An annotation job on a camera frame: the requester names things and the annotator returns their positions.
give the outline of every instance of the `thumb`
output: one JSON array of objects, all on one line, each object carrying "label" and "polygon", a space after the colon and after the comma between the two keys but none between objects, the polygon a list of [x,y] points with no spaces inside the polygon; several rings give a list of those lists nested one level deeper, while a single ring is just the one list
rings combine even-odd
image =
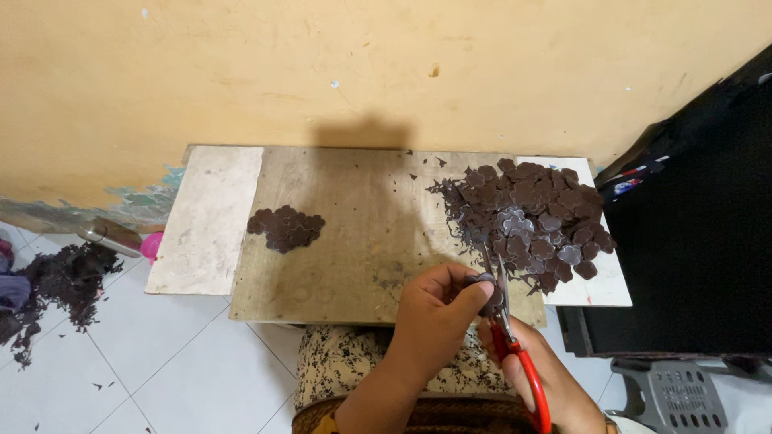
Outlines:
[{"label": "thumb", "polygon": [[469,327],[491,295],[493,295],[492,283],[477,282],[461,290],[447,309],[453,318],[458,319],[459,323],[463,322],[465,327]]}]

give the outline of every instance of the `scissors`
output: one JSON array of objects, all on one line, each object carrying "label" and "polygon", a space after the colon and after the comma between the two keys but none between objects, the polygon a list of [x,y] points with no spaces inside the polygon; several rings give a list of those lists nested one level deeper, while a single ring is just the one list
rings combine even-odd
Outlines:
[{"label": "scissors", "polygon": [[493,268],[490,264],[488,246],[483,243],[482,247],[482,261],[485,266],[485,272],[479,276],[467,276],[464,279],[464,286],[467,287],[482,281],[493,284],[493,295],[488,299],[485,306],[482,307],[479,315],[480,317],[491,319],[490,330],[493,335],[493,345],[496,347],[496,356],[499,358],[499,363],[501,364],[509,354],[516,354],[520,359],[526,378],[528,378],[531,393],[533,394],[533,402],[536,404],[533,412],[528,412],[527,409],[526,411],[536,430],[540,434],[547,434],[552,429],[550,410],[547,407],[547,397],[544,395],[541,380],[528,355],[528,351],[520,347],[520,342],[512,334],[512,329],[510,328],[510,295],[506,288],[507,278],[504,262],[501,260],[501,255],[497,255],[499,260],[498,276],[494,276]]}]

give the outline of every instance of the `gray plastic stool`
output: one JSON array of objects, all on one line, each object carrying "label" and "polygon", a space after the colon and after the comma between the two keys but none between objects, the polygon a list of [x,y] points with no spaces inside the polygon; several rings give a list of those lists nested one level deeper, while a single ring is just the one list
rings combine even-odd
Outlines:
[{"label": "gray plastic stool", "polygon": [[657,433],[721,433],[726,414],[710,376],[691,361],[615,358],[611,370],[625,378],[627,418]]}]

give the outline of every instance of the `white tile floor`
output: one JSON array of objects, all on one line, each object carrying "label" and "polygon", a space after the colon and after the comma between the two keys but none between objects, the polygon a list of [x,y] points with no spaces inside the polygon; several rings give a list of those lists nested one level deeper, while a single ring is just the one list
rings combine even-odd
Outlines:
[{"label": "white tile floor", "polygon": [[[15,268],[83,242],[1,222],[0,238],[14,243]],[[109,298],[87,334],[50,306],[30,367],[20,371],[0,348],[0,390],[13,391],[0,393],[2,431],[35,432],[39,424],[41,434],[289,433],[300,332],[230,321],[230,297],[146,295],[149,264],[122,259],[124,271],[104,281]],[[547,325],[541,332],[587,393],[603,409],[623,408],[624,385],[610,361],[566,354],[553,307]]]}]

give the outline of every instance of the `white board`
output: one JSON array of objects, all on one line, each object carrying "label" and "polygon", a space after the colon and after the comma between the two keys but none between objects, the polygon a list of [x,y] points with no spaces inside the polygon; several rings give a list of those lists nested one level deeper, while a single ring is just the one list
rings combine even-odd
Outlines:
[{"label": "white board", "polygon": [[262,151],[193,149],[145,293],[231,293]]},{"label": "white board", "polygon": [[[579,174],[579,182],[594,187],[590,165],[586,158],[561,158],[561,157],[518,157],[517,163],[525,161],[541,164],[544,167],[551,165],[556,168],[573,169]],[[601,217],[601,224],[608,231],[605,216]],[[574,273],[570,282],[559,282],[557,289],[549,295],[542,295],[544,304],[557,306],[632,306],[627,283],[622,276],[622,268],[619,265],[616,250],[611,254],[600,251],[592,260],[598,275],[590,280],[582,279]]]}]

